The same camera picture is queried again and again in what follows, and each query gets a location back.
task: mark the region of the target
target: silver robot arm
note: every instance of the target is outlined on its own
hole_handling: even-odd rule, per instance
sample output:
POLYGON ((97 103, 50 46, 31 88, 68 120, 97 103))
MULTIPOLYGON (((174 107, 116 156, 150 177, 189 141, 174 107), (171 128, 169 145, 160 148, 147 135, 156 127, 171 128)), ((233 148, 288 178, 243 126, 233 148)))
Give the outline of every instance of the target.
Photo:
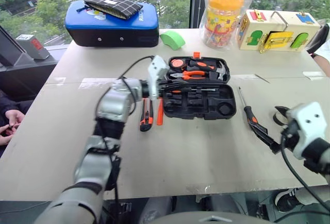
POLYGON ((168 69, 164 60, 155 56, 148 68, 147 82, 118 79, 112 84, 97 107, 97 125, 76 167, 74 184, 49 204, 35 224, 98 223, 103 193, 113 189, 117 181, 120 158, 116 153, 131 106, 142 97, 156 99, 159 95, 157 81, 168 69))

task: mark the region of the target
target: orange-handled pliers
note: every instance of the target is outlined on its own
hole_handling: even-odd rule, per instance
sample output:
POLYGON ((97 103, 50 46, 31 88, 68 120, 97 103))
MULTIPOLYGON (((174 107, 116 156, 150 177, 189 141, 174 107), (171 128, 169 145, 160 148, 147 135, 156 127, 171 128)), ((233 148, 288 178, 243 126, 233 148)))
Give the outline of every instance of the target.
POLYGON ((191 77, 193 75, 205 76, 204 71, 183 71, 182 73, 174 73, 170 74, 172 77, 182 77, 183 80, 190 80, 190 79, 204 79, 205 77, 191 77))

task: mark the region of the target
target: wire cutter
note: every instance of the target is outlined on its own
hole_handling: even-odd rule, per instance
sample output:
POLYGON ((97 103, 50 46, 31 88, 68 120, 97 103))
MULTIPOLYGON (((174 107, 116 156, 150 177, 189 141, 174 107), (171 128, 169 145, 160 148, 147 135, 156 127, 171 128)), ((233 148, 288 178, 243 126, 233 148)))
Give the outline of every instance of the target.
POLYGON ((153 125, 154 120, 154 110, 153 110, 153 102, 150 99, 149 100, 149 110, 147 110, 146 107, 146 99, 143 99, 142 103, 142 115, 141 115, 141 121, 140 121, 140 131, 148 131, 151 129, 151 126, 153 125))
POLYGON ((178 78, 182 77, 183 80, 191 80, 191 79, 204 79, 205 77, 191 77, 193 75, 205 76, 204 71, 183 71, 182 73, 174 73, 170 74, 170 76, 178 78))

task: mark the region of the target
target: black checkered pouch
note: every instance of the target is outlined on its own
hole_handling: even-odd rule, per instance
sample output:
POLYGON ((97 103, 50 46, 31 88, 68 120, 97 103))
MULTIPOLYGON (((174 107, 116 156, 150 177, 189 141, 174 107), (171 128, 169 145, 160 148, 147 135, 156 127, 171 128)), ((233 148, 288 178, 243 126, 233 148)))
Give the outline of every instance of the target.
POLYGON ((98 11, 128 20, 142 9, 142 5, 130 0, 84 0, 86 5, 98 11))

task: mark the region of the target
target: black cable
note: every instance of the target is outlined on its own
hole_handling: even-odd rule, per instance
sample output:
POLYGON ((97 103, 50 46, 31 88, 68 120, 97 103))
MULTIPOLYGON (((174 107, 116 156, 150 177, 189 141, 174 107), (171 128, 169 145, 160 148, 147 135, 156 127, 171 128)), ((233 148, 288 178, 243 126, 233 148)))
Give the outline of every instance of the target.
MULTIPOLYGON (((134 101, 134 108, 133 110, 130 112, 130 115, 135 111, 136 109, 136 98, 135 98, 135 95, 133 94, 133 91, 132 89, 129 87, 129 85, 127 84, 127 82, 124 80, 124 75, 134 66, 136 65, 138 62, 144 60, 144 59, 147 59, 147 58, 150 58, 151 60, 154 59, 154 56, 146 56, 146 57, 143 57, 143 58, 140 58, 139 60, 135 61, 127 70, 124 71, 124 73, 122 73, 118 78, 117 80, 119 79, 122 79, 122 81, 124 82, 124 84, 127 86, 128 90, 130 91, 132 97, 133 97, 133 101, 134 101)), ((109 152, 109 147, 108 147, 108 144, 107 142, 105 141, 105 136, 104 136, 104 132, 102 130, 102 127, 97 119, 97 109, 98 109, 98 106, 100 105, 100 102, 101 100, 103 99, 103 97, 109 92, 109 90, 111 89, 111 86, 103 93, 103 95, 98 99, 97 103, 96 103, 96 106, 95 106, 95 119, 96 119, 96 124, 98 126, 98 129, 100 130, 100 133, 101 133, 101 137, 102 137, 102 140, 103 140, 103 143, 104 143, 104 146, 106 148, 106 150, 108 151, 108 154, 109 154, 109 158, 110 158, 110 163, 111 163, 111 168, 113 168, 113 161, 112 161, 112 157, 111 157, 111 153, 109 152)), ((118 197, 118 186, 117 186, 117 181, 116 179, 114 178, 114 175, 113 175, 113 181, 114 181, 114 202, 115 202, 115 223, 119 223, 119 197, 118 197)))
POLYGON ((328 213, 320 212, 320 211, 312 211, 312 210, 306 210, 306 211, 299 211, 299 212, 292 212, 289 214, 286 214, 282 216, 281 218, 277 219, 274 221, 274 223, 279 223, 280 221, 292 216, 292 215, 300 215, 300 214, 317 214, 317 215, 327 215, 329 216, 328 213))
POLYGON ((134 102, 134 108, 133 110, 129 113, 129 115, 131 116, 132 113, 134 113, 135 109, 136 109, 136 98, 135 98, 135 94, 133 93, 132 89, 129 87, 129 85, 127 84, 127 82, 124 80, 124 77, 121 78, 122 81, 125 83, 126 87, 128 88, 128 90, 130 91, 130 94, 133 97, 133 102, 134 102))
POLYGON ((230 196, 231 198, 232 198, 232 200, 237 204, 237 205, 239 205, 240 206, 240 208, 241 208, 241 214, 244 214, 244 215, 246 215, 245 214, 245 211, 244 211, 244 209, 243 209, 243 207, 242 207, 242 205, 231 195, 230 196))
POLYGON ((327 210, 330 212, 330 207, 325 204, 324 201, 306 184, 306 182, 298 175, 298 173, 293 169, 291 163, 288 160, 287 155, 285 154, 285 137, 281 136, 280 142, 280 151, 283 157, 285 164, 288 166, 292 174, 298 179, 298 181, 306 188, 306 190, 327 210))
POLYGON ((151 60, 153 60, 154 59, 154 57, 155 56, 146 56, 146 57, 143 57, 143 58, 140 58, 139 60, 137 60, 137 61, 135 61, 127 70, 125 70, 124 71, 124 73, 122 73, 121 75, 120 75, 120 77, 118 77, 117 79, 120 79, 120 78, 122 78, 135 64, 137 64, 138 62, 140 62, 140 61, 142 61, 142 60, 144 60, 144 59, 146 59, 146 58, 150 58, 151 60))
POLYGON ((102 214, 100 215, 100 220, 96 224, 103 224, 103 217, 102 214))
MULTIPOLYGON (((272 195, 273 195, 273 194, 271 193, 268 197, 264 198, 262 201, 259 201, 259 205, 262 204, 262 203, 263 203, 265 200, 267 200, 268 198, 270 198, 272 195)), ((248 215, 247 212, 249 212, 249 211, 252 210, 253 208, 255 208, 255 206, 254 206, 254 207, 251 207, 251 208, 248 208, 248 207, 246 206, 247 211, 244 212, 244 215, 248 215)))
MULTIPOLYGON (((109 147, 108 147, 108 144, 107 142, 105 141, 105 136, 104 136, 104 132, 103 132, 103 129, 98 121, 98 119, 96 120, 96 124, 98 126, 98 129, 100 130, 100 133, 101 133, 101 137, 102 137, 102 141, 104 143, 104 146, 105 146, 105 149, 107 150, 108 152, 108 155, 109 155, 109 159, 110 159, 110 164, 111 164, 111 169, 113 169, 113 161, 112 161, 112 154, 110 153, 110 150, 109 150, 109 147)), ((115 176, 114 174, 112 174, 112 180, 114 181, 114 206, 115 206, 115 219, 114 219, 114 222, 116 224, 119 223, 119 200, 118 200, 118 186, 117 186, 117 181, 115 179, 115 176)))
MULTIPOLYGON (((150 58, 151 60, 153 60, 154 59, 154 57, 155 56, 146 56, 146 57, 143 57, 143 58, 140 58, 139 60, 137 60, 137 61, 135 61, 130 67, 128 67, 128 69, 127 70, 125 70, 124 71, 124 73, 122 73, 118 78, 117 78, 117 80, 118 79, 121 79, 121 78, 123 78, 123 76, 134 66, 134 65, 136 65, 138 62, 140 62, 140 61, 142 61, 142 60, 144 60, 144 59, 146 59, 146 58, 150 58)), ((98 106, 100 105, 100 102, 101 102, 101 100, 103 99, 103 97, 109 92, 109 90, 111 89, 111 86, 110 87, 108 87, 108 89, 103 93, 103 95, 98 99, 98 101, 97 101, 97 103, 96 103, 96 106, 95 106, 95 117, 97 117, 97 109, 98 109, 98 106)))
POLYGON ((102 206, 102 210, 111 217, 112 220, 116 221, 116 219, 112 216, 112 214, 110 213, 110 211, 107 210, 106 207, 102 206))

